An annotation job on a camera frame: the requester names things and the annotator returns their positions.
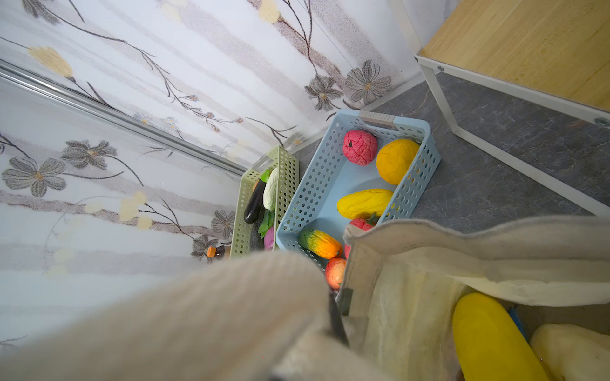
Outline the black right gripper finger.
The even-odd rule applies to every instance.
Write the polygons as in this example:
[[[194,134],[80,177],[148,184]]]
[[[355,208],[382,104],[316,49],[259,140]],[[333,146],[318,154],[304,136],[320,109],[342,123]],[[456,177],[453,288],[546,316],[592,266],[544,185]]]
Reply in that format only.
[[[330,315],[330,330],[329,334],[334,339],[342,343],[344,346],[349,347],[349,340],[346,335],[346,330],[342,322],[342,316],[338,309],[338,305],[335,301],[335,293],[332,291],[328,295],[328,313]]]

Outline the cream canvas tote bag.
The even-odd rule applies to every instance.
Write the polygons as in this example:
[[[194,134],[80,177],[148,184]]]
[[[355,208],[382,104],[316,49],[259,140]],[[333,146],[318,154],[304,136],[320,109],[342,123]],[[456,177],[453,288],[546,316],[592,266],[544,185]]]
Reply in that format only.
[[[452,318],[471,293],[535,307],[602,306],[609,221],[536,217],[463,234],[424,220],[349,227],[329,334],[321,269],[300,252],[229,260],[90,313],[8,352],[4,380],[458,380]]]

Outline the cream white round vegetable toy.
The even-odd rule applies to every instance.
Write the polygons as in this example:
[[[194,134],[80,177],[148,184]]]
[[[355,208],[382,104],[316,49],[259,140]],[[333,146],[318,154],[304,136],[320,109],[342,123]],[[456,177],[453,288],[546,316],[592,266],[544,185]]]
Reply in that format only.
[[[530,346],[551,380],[608,380],[609,336],[576,325],[540,326]]]

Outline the blue candy bag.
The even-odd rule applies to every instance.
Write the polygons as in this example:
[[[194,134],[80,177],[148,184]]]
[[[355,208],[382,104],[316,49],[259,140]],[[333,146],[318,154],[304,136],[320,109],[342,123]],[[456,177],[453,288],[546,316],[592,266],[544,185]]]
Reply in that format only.
[[[511,306],[508,309],[508,314],[509,314],[510,318],[512,319],[512,321],[514,322],[514,324],[516,325],[519,332],[522,334],[524,339],[527,341],[529,336],[528,336],[527,330],[525,329],[524,324],[522,323],[521,319],[519,318],[518,307],[519,307],[518,305]]]

